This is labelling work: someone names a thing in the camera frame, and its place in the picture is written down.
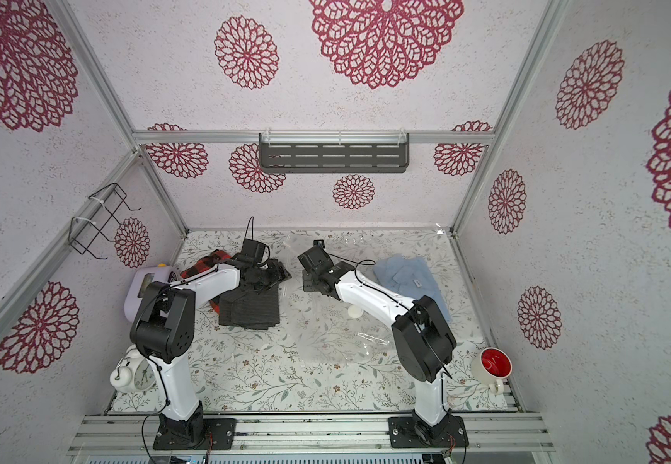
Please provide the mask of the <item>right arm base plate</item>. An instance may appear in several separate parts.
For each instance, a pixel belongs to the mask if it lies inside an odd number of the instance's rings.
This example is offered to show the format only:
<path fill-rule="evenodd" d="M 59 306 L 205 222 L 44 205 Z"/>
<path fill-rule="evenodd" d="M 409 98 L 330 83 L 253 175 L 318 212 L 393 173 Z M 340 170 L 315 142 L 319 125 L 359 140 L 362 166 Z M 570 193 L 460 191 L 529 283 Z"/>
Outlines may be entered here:
<path fill-rule="evenodd" d="M 455 449 L 469 446 L 463 419 L 447 415 L 438 425 L 429 425 L 418 416 L 389 417 L 388 432 L 393 449 Z"/>

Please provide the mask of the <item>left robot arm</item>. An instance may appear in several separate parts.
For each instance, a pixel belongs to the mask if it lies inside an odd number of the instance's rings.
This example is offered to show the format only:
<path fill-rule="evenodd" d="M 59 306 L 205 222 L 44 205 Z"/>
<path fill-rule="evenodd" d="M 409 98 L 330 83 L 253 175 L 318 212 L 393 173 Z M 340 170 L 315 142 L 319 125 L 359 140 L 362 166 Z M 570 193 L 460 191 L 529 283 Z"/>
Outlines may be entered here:
<path fill-rule="evenodd" d="M 196 332 L 196 310 L 218 299 L 221 324 L 267 330 L 281 322 L 279 284 L 289 278 L 277 259 L 258 265 L 227 260 L 188 280 L 147 286 L 130 339 L 148 359 L 165 394 L 161 432 L 192 444 L 203 434 L 203 405 L 187 356 Z"/>

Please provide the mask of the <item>light blue shirt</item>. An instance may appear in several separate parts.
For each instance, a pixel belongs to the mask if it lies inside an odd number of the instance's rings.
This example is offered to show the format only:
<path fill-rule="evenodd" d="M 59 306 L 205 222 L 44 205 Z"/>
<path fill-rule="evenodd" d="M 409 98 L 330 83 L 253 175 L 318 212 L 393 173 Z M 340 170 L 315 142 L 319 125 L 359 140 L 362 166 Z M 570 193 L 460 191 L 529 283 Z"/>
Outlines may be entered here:
<path fill-rule="evenodd" d="M 373 272 L 380 285 L 400 295 L 418 300 L 428 296 L 438 305 L 448 322 L 451 315 L 440 287 L 422 257 L 394 255 L 376 262 Z"/>

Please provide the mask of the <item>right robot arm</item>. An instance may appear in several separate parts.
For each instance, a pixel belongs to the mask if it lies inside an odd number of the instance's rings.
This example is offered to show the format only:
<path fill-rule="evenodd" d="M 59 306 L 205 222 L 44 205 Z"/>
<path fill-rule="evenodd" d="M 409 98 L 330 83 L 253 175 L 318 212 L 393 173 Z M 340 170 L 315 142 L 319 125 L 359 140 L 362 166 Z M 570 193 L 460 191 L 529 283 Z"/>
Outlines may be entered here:
<path fill-rule="evenodd" d="M 311 292 L 352 305 L 392 330 L 400 364 L 415 381 L 416 422 L 433 429 L 445 423 L 450 408 L 444 379 L 457 342 L 436 301 L 397 294 L 369 280 L 356 263 L 336 262 L 319 245 L 298 260 Z"/>

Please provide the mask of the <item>clear plastic vacuum bag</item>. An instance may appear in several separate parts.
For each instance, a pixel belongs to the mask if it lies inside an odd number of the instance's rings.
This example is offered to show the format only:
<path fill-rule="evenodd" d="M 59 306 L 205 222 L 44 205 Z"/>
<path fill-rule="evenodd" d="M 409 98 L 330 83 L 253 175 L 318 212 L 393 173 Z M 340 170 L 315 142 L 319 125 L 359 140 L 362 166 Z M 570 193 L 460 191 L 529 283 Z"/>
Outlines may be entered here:
<path fill-rule="evenodd" d="M 321 240 L 334 265 L 347 268 L 319 290 L 300 256 Z M 300 357 L 312 363 L 374 363 L 395 357 L 393 323 L 422 297 L 436 303 L 457 342 L 451 372 L 486 346 L 449 235 L 442 230 L 294 231 L 276 241 L 291 272 L 281 288 L 281 315 Z"/>

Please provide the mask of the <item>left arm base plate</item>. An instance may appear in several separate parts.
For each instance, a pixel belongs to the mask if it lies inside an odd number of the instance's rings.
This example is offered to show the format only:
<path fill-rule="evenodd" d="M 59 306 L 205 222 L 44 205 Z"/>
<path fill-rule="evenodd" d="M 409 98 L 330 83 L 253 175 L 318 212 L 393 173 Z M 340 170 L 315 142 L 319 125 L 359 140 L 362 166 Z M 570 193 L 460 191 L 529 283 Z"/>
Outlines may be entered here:
<path fill-rule="evenodd" d="M 161 417 L 152 450 L 231 450 L 236 427 L 235 419 L 171 421 Z"/>

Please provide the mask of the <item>red black plaid shirt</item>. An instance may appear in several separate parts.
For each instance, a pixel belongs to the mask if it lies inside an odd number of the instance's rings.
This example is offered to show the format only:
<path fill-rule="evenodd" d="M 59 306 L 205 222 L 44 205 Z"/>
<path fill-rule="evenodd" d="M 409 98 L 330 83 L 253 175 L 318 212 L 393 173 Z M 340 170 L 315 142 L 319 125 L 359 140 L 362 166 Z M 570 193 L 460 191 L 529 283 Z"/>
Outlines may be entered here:
<path fill-rule="evenodd" d="M 231 259 L 228 253 L 218 249 L 181 273 L 182 287 L 194 291 L 196 309 L 238 287 L 240 271 L 231 265 Z"/>

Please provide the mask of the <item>dark grey shirt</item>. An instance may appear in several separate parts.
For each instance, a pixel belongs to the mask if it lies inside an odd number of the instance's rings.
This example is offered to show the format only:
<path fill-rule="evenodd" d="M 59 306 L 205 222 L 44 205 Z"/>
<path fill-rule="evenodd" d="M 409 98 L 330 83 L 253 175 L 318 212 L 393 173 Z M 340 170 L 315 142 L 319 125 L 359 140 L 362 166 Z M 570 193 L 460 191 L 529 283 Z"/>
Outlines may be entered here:
<path fill-rule="evenodd" d="M 279 325 L 279 286 L 276 284 L 260 292 L 239 286 L 221 294 L 219 323 L 254 331 L 266 331 Z"/>

